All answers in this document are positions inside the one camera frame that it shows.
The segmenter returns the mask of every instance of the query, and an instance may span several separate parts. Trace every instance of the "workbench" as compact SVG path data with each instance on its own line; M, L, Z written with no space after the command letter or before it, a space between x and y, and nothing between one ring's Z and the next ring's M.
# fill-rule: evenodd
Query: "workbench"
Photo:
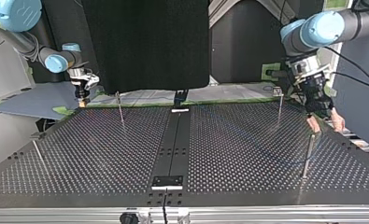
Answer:
M369 221L369 155L321 121L307 158L301 107L171 109L77 110L0 164L0 222Z

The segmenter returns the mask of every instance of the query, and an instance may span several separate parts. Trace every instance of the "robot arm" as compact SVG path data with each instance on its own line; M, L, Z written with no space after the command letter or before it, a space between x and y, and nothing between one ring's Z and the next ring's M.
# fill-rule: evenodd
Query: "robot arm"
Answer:
M40 0L0 0L0 36L24 58L40 62L52 73L67 71L76 87L80 106L85 106L90 89L97 85L99 77L84 68L78 44L63 45L63 51L46 48L27 33L41 17Z
M320 64L317 50L369 36L367 2L369 0L358 1L355 9L321 12L308 20L288 24L280 31L293 85L304 93L307 112L322 112L328 117L333 115L332 111L336 113L332 99L324 92L325 75L330 73L329 65Z

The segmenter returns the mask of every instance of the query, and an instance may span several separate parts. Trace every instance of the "metal rod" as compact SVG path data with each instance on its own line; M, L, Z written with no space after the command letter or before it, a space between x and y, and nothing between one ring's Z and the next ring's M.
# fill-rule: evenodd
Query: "metal rod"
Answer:
M315 145L315 138L316 138L316 135L314 134L310 135L309 146L308 146L308 151L306 153L305 165L304 165L304 170L303 170L303 178L307 178L307 171L308 171L309 162L310 162L311 155L312 155L312 149L313 149L313 146Z
M280 124L280 117L281 117L281 114L282 114L282 106L283 106L283 98L284 98L284 94L281 94L280 95L280 104L279 104L279 114L278 114L278 117L277 117L277 124Z
M42 158L42 155L41 155L41 151L39 150L38 145L36 144L35 140L33 140L33 145L35 146L35 150L36 150L36 153L38 154L39 159L44 161L44 159Z
M118 108L120 109L121 121L122 121L122 124L124 125L125 121L123 119L123 113L122 113L122 107L121 107L121 94L117 91L117 93L115 93L115 96L117 97Z

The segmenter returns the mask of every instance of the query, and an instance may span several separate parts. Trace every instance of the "black metal plate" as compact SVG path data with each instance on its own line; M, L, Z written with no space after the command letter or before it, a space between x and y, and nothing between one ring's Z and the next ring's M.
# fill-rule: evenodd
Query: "black metal plate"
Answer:
M1 207L146 206L169 108L80 110L0 165Z
M311 132L297 107L284 105L279 120L278 103L192 106L190 141L175 145L189 148L188 165L177 158L171 170L188 175L172 205L368 204L369 155L321 126L303 180Z

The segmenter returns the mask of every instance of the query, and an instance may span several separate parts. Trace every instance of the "white panel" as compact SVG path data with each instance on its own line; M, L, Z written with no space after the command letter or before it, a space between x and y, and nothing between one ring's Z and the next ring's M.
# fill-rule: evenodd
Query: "white panel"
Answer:
M0 46L0 97L29 87L30 81L18 53L6 42Z
M36 119L0 114L0 162L30 142Z

